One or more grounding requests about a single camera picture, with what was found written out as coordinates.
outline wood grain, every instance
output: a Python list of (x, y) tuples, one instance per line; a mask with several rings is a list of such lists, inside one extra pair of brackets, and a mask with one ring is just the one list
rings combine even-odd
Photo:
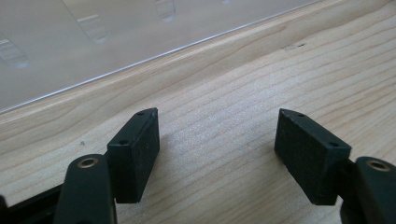
[(136, 111), (161, 152), (120, 223), (339, 223), (276, 157), (278, 109), (301, 111), (396, 163), (396, 3), (324, 0), (0, 115), (0, 193), (15, 204), (104, 153)]

